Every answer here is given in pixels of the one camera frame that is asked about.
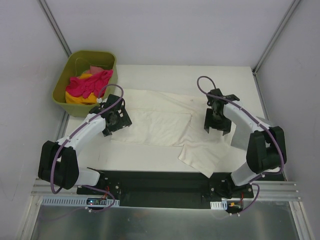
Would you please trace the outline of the white t shirt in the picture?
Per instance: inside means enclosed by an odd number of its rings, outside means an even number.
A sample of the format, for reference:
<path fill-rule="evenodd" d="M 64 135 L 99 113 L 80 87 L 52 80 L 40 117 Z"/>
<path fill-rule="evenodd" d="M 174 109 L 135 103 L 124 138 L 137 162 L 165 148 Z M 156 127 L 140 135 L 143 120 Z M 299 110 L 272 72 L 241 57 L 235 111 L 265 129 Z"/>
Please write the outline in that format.
<path fill-rule="evenodd" d="M 178 159 L 208 178 L 231 148 L 236 126 L 206 132 L 204 98 L 138 89 L 125 89 L 123 98 L 132 124 L 113 133 L 113 142 L 181 147 Z"/>

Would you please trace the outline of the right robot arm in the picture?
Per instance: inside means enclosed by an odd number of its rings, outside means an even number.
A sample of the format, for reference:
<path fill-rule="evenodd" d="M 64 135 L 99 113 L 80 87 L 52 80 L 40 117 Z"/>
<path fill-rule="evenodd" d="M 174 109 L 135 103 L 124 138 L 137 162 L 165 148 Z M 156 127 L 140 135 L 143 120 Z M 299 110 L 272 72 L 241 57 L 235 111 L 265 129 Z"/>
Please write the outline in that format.
<path fill-rule="evenodd" d="M 247 134 L 246 162 L 230 174 L 225 184 L 225 192 L 237 197 L 247 185 L 279 168 L 283 171 L 287 161 L 284 131 L 279 126 L 270 126 L 250 114 L 234 94 L 222 95 L 220 89 L 212 89 L 206 94 L 207 105 L 204 129 L 221 131 L 223 135 L 231 132 L 234 123 L 242 133 Z"/>

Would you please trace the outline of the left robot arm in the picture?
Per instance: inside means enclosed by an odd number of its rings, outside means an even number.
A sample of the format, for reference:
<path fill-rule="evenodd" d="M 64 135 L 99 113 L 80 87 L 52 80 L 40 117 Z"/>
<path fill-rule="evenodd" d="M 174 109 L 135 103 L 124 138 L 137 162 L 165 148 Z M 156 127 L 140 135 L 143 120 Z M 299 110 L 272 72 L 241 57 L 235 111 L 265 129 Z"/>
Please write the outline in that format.
<path fill-rule="evenodd" d="M 55 142 L 48 140 L 42 145 L 38 178 L 60 189 L 69 190 L 75 185 L 81 185 L 88 186 L 96 195 L 102 194 L 106 188 L 102 172 L 89 167 L 79 167 L 78 156 L 98 134 L 111 136 L 112 133 L 131 125 L 125 100 L 110 94 L 106 101 L 89 111 L 72 133 Z"/>

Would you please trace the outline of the yellow t shirt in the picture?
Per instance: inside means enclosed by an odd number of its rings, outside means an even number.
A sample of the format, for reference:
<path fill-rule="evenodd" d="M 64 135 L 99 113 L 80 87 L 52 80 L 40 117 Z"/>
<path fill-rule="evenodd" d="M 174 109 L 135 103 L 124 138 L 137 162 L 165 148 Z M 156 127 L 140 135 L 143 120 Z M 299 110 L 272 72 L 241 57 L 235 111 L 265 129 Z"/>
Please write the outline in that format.
<path fill-rule="evenodd" d="M 97 97 L 93 92 L 91 92 L 87 98 L 83 96 L 75 97 L 70 95 L 68 92 L 65 92 L 65 101 L 67 104 L 76 104 L 76 105 L 94 105 L 98 103 Z"/>

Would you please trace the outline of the grey folded t shirt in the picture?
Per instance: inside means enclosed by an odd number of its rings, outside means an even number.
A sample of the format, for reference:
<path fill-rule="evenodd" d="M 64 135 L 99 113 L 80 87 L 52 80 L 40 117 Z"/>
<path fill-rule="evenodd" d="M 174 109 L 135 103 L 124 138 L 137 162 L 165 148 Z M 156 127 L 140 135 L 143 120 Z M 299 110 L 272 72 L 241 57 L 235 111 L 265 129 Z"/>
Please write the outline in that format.
<path fill-rule="evenodd" d="M 252 119 L 247 116 L 239 117 L 237 116 L 232 120 L 235 124 L 235 132 L 232 137 L 231 146 L 246 151 L 248 149 L 248 144 L 250 140 L 250 135 L 255 131 L 263 132 L 263 127 L 267 129 L 270 125 L 265 122 L 261 122 L 258 118 L 258 123 L 255 123 Z"/>

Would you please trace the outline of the pink t shirt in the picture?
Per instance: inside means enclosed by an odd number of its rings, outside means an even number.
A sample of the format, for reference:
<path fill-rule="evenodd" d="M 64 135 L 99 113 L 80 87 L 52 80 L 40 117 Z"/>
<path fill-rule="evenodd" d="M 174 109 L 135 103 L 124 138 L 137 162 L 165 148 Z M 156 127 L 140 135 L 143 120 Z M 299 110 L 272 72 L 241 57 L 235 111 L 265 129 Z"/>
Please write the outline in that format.
<path fill-rule="evenodd" d="M 91 93 L 96 97 L 102 97 L 106 91 L 104 87 L 109 84 L 113 73 L 114 71 L 111 69 L 103 70 L 85 78 L 71 77 L 65 91 L 73 97 L 83 97 L 85 99 Z"/>

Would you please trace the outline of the olive green plastic bin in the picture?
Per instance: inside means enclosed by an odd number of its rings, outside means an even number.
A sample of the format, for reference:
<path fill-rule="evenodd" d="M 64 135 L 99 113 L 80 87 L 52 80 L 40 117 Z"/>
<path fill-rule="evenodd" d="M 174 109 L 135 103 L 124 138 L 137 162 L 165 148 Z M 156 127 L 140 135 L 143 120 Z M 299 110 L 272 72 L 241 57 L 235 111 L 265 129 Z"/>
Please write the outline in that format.
<path fill-rule="evenodd" d="M 117 58 L 108 51 L 80 50 L 70 55 L 52 93 L 53 101 L 70 116 L 85 117 L 97 105 L 97 98 L 106 99 L 118 81 Z"/>

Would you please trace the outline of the salmon t shirt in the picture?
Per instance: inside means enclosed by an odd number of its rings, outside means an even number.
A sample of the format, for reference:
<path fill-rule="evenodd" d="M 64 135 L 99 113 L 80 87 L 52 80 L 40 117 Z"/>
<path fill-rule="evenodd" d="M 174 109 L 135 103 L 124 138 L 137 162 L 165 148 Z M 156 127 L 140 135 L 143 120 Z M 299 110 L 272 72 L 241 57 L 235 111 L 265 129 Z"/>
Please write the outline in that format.
<path fill-rule="evenodd" d="M 90 68 L 85 73 L 95 75 L 95 74 L 103 72 L 103 71 L 104 71 L 103 68 L 91 65 Z"/>

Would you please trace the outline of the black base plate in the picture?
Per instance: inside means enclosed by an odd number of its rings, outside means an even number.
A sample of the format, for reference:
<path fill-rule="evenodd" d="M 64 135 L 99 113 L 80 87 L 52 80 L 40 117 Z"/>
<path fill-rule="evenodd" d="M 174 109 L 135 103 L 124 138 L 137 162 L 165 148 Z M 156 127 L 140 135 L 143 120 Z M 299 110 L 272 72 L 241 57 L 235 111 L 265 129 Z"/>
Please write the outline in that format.
<path fill-rule="evenodd" d="M 101 172 L 94 189 L 79 187 L 78 195 L 102 195 L 108 190 L 122 207 L 209 209 L 223 197 L 252 200 L 253 188 L 232 186 L 230 173 L 210 178 L 196 172 L 111 171 Z"/>

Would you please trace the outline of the aluminium front rail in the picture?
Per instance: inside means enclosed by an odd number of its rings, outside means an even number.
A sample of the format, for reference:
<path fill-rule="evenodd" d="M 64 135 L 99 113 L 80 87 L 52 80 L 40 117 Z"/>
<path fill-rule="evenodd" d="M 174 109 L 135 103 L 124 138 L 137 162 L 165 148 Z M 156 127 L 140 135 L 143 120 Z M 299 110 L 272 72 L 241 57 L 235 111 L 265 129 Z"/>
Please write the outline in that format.
<path fill-rule="evenodd" d="M 62 189 L 59 193 L 53 194 L 50 184 L 44 180 L 36 179 L 33 185 L 32 196 L 62 196 L 62 197 L 97 197 L 103 193 L 95 193 L 86 189 L 84 193 L 78 193 L 81 186 L 74 186 L 71 189 Z M 293 181 L 255 181 L 251 190 L 247 191 L 250 197 L 259 193 L 259 201 L 280 201 L 280 202 L 301 202 L 303 200 L 298 186 Z"/>

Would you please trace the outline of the left aluminium corner post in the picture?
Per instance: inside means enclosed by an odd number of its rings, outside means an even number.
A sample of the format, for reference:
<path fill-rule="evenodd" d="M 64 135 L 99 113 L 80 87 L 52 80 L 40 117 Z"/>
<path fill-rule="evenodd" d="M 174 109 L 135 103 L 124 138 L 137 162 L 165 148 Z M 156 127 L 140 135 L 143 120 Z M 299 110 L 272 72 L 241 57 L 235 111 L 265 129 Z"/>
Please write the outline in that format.
<path fill-rule="evenodd" d="M 46 0 L 37 0 L 41 10 L 43 11 L 46 19 L 48 20 L 55 36 L 57 37 L 63 51 L 65 52 L 65 54 L 67 55 L 67 57 L 70 57 L 70 55 L 72 54 L 72 51 L 63 35 L 63 32 L 61 31 L 48 3 Z"/>

